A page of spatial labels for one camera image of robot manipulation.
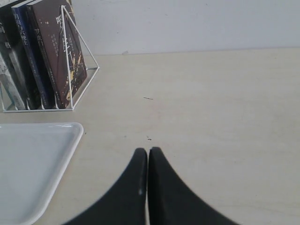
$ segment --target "book cover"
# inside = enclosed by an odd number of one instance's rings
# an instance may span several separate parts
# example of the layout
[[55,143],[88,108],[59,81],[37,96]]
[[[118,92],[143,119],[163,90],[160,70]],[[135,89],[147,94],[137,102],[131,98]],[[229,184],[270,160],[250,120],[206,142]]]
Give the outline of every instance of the book cover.
[[10,61],[8,54],[4,54],[5,51],[6,47],[0,43],[0,82],[6,90],[9,98],[15,105],[15,107],[18,110],[25,110],[26,99],[23,93],[21,93],[21,88],[17,80],[17,75],[15,74],[15,69]]
[[[87,77],[78,32],[65,15],[67,49],[65,49],[64,32],[61,16],[61,5],[66,7],[75,22],[70,0],[36,0],[27,4],[35,17],[37,38],[44,60],[47,61],[48,73],[52,81],[59,108],[66,108],[70,103],[70,95],[75,94]],[[69,61],[72,93],[69,90]]]
[[52,109],[55,103],[53,87],[26,7],[32,1],[27,0],[12,6],[12,10],[43,106],[45,109]]
[[22,1],[15,1],[0,7],[0,23],[2,24],[2,34],[4,34],[5,38],[2,42],[4,42],[9,58],[14,66],[22,92],[26,95],[28,107],[36,109],[41,102],[40,94],[11,9],[13,5]]

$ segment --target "black rubber tip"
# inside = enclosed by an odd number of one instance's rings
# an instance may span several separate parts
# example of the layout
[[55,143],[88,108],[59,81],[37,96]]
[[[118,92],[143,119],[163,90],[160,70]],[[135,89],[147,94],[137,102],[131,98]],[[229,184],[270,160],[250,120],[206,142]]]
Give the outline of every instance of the black rubber tip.
[[150,150],[148,203],[151,225],[236,225],[188,188],[160,148]]
[[145,225],[147,153],[136,149],[108,192],[66,225]]

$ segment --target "light wooden table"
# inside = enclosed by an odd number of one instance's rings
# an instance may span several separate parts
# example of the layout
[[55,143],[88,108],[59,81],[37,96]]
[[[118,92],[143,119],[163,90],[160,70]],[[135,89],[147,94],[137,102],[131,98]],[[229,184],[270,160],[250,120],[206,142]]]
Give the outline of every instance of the light wooden table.
[[152,146],[236,222],[300,224],[300,49],[97,60],[102,70],[75,112],[0,113],[0,123],[77,121],[85,129],[37,225],[86,209],[135,148]]

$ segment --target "white tray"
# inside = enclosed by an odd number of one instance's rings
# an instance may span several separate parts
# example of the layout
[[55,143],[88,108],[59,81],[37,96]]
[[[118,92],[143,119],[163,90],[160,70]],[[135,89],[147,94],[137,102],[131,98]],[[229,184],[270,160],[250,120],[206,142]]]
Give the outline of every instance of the white tray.
[[79,123],[0,124],[0,225],[43,215],[82,135]]

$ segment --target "white wire book stand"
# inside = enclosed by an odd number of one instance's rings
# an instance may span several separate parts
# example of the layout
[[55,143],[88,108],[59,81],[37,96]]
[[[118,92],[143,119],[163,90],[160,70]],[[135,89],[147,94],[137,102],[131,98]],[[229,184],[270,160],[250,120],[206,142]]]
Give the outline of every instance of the white wire book stand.
[[[43,102],[41,101],[41,107],[40,109],[30,109],[29,108],[29,104],[28,102],[26,102],[26,108],[27,110],[18,110],[15,107],[15,104],[12,102],[12,100],[10,98],[8,98],[7,94],[5,94],[4,92],[2,92],[2,90],[5,90],[4,88],[2,88],[2,84],[0,82],[0,98],[1,98],[1,105],[2,105],[2,111],[4,113],[26,113],[26,112],[54,112],[54,111],[73,111],[77,104],[79,103],[80,99],[82,98],[83,94],[85,93],[85,91],[87,90],[87,88],[89,87],[90,83],[92,82],[92,80],[94,79],[96,73],[98,72],[98,70],[100,69],[94,55],[92,54],[92,52],[90,51],[89,47],[87,46],[86,42],[84,41],[80,31],[78,30],[76,24],[74,23],[74,21],[72,20],[69,12],[66,10],[65,6],[61,6],[61,19],[62,19],[62,28],[63,28],[63,34],[64,34],[64,47],[66,49],[66,61],[67,61],[67,72],[68,72],[68,84],[69,84],[69,91],[70,91],[70,104],[67,108],[65,109],[60,109],[57,106],[57,100],[55,98],[55,107],[53,109],[45,109],[43,106]],[[87,78],[85,80],[85,82],[82,84],[82,86],[79,88],[79,90],[77,91],[77,93],[75,95],[73,95],[72,93],[72,86],[71,86],[71,74],[70,74],[70,64],[69,64],[69,60],[68,60],[68,43],[67,43],[67,36],[66,36],[66,26],[65,26],[65,16],[68,17],[68,19],[71,21],[71,23],[73,24],[73,26],[75,27],[75,29],[77,30],[80,39],[82,40],[82,42],[84,43],[86,49],[88,50],[91,58],[93,59],[96,67],[87,67]]]

